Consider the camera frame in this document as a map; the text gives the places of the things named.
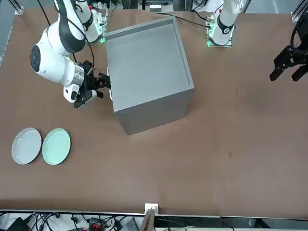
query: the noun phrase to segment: table surface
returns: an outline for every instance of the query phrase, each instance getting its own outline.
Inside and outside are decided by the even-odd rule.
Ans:
[[[56,20],[53,8],[47,14]],[[161,17],[116,9],[109,30]],[[308,217],[308,79],[293,83],[291,70],[269,79],[289,43],[290,15],[239,15],[232,49],[208,48],[204,28],[178,25],[195,85],[188,113],[127,136],[108,96],[76,110],[61,85],[33,72],[29,54],[47,23],[39,8],[15,17],[0,69],[0,207],[142,213],[159,203],[162,214]],[[104,72],[105,46],[92,47]],[[77,54],[85,59],[87,47]],[[68,158],[16,164],[11,145],[27,127],[43,138],[66,129]]]

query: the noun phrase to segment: light green plate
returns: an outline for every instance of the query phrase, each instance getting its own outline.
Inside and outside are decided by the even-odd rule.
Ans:
[[[58,165],[68,156],[70,147],[71,139],[67,131],[56,128],[49,132],[44,140],[43,158],[50,165]]]

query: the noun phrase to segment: cable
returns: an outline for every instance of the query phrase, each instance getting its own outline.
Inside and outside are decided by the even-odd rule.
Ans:
[[[292,35],[291,35],[291,40],[290,40],[290,46],[292,48],[292,50],[298,54],[305,54],[308,52],[308,50],[304,50],[304,51],[301,51],[297,48],[294,47],[294,36],[296,34],[296,31],[297,31],[297,28],[299,27],[299,25],[301,24],[304,16],[305,16],[305,13],[307,12],[308,10],[308,5],[305,7],[304,11],[302,12],[302,14],[300,15],[299,19],[298,19],[298,22],[296,23],[293,31],[292,31]]]
[[[102,230],[102,226],[103,226],[103,224],[102,224],[102,220],[101,220],[101,215],[98,215],[98,219],[100,220],[100,231]]]
[[[91,69],[90,69],[90,70],[88,71],[88,73],[87,73],[87,75],[89,75],[89,74],[91,73],[91,71],[93,70],[93,68],[94,68],[94,62],[95,62],[95,60],[94,60],[94,53],[93,53],[92,47],[91,47],[91,45],[90,45],[90,43],[89,43],[89,40],[87,39],[85,33],[83,33],[82,30],[80,30],[79,27],[76,26],[75,23],[73,23],[67,16],[62,15],[62,14],[60,13],[60,11],[56,8],[56,6],[54,6],[54,7],[55,7],[56,11],[59,13],[59,15],[62,16],[62,17],[64,17],[64,18],[65,18],[67,21],[69,21],[74,27],[76,27],[76,29],[77,29],[77,30],[84,36],[84,38],[86,39],[86,41],[87,41],[87,43],[88,43],[88,46],[89,46],[89,48],[90,48],[91,54],[92,54],[92,67],[91,67]]]
[[[189,22],[189,23],[192,23],[192,24],[196,24],[196,25],[198,25],[198,26],[203,26],[203,27],[206,27],[206,28],[208,28],[208,29],[211,28],[210,26],[203,25],[203,24],[200,24],[200,23],[195,23],[195,22],[193,22],[193,21],[189,21],[189,20],[187,20],[187,19],[185,19],[185,18],[181,18],[181,17],[178,17],[178,16],[173,15],[173,14],[168,14],[168,13],[162,13],[162,14],[170,15],[170,16],[175,16],[176,18],[181,19],[181,20],[183,20],[183,21],[186,21],[186,22]]]
[[[176,229],[176,230],[174,230],[174,231],[181,231],[181,230],[190,229],[190,228],[195,228],[195,227],[196,227],[196,226],[191,225],[191,226],[186,226],[186,227],[183,227],[183,228]]]
[[[220,9],[220,7],[222,7],[223,4],[221,4],[216,10],[215,10],[215,13]]]
[[[127,216],[122,217],[122,218],[119,220],[119,222],[121,222],[124,218],[127,218]]]
[[[44,15],[45,15],[45,18],[46,18],[46,20],[47,20],[48,25],[50,26],[49,19],[48,19],[47,15],[46,15],[46,12],[45,12],[45,10],[44,10],[42,4],[40,3],[39,0],[37,0],[37,1],[38,1],[38,4],[39,4],[40,8],[42,9],[42,11],[43,11],[43,13],[44,13]]]
[[[226,226],[226,227],[228,227],[228,228],[230,228],[230,229],[233,229],[233,231],[234,231],[234,228],[233,228],[233,227],[230,227],[230,226],[229,226],[229,225],[227,225],[225,222],[223,222],[223,221],[222,221],[221,223],[222,223],[223,227],[225,227],[225,226]]]
[[[207,1],[207,0],[203,0],[201,3],[199,3],[199,5],[197,5],[192,11],[194,11],[195,9],[197,9],[199,6],[201,6],[202,5],[202,3],[204,3],[205,1]]]
[[[49,214],[48,216],[46,216],[46,219],[49,219],[51,216],[53,216],[53,215],[55,215],[55,214],[56,214],[56,213],[51,213],[51,214]],[[32,230],[34,229],[34,227],[36,227],[37,230],[38,230],[38,222],[39,222],[39,220],[41,220],[41,218],[38,219],[38,216],[39,216],[39,214],[37,214],[36,222],[34,223],[34,225],[32,226],[32,228],[31,228],[30,231],[32,231]]]
[[[162,221],[168,221],[168,222],[173,222],[175,224],[178,224],[178,225],[183,225],[182,223],[180,222],[177,222],[177,221],[174,221],[174,220],[169,220],[169,219],[164,219],[164,218],[156,218],[157,220],[162,220]]]
[[[195,12],[198,15],[199,18],[206,20],[206,18],[203,18],[197,11],[193,10],[192,12]]]
[[[84,218],[84,220],[85,220],[87,223],[90,222],[88,219],[85,218],[85,216],[84,216],[83,214],[81,214],[81,215],[82,215],[82,217]]]
[[[71,214],[72,215],[72,218],[71,218],[71,220],[73,221],[73,223],[74,223],[74,225],[75,225],[75,228],[76,228],[76,231],[78,231],[78,228],[77,228],[77,225],[76,225],[76,222],[75,222],[75,220],[74,220],[74,215],[73,214]]]
[[[44,215],[42,216],[42,214],[40,214],[40,217],[43,219],[42,225],[44,226],[44,224],[46,224],[46,225],[48,226],[49,230],[52,231],[52,229],[50,228],[49,223],[48,223],[47,215],[44,214]]]

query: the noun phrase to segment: metal box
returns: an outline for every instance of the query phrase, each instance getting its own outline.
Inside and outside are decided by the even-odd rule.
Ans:
[[[129,135],[183,118],[194,89],[175,17],[106,34],[114,114]]]

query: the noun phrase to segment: white plate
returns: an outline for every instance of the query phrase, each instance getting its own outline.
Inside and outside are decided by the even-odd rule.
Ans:
[[[50,165],[62,163],[69,154],[71,148],[71,139],[67,131],[62,128],[56,128],[48,133],[43,146],[43,158]]]
[[[42,138],[35,128],[22,130],[13,141],[13,160],[20,165],[29,164],[38,156],[41,145]]]

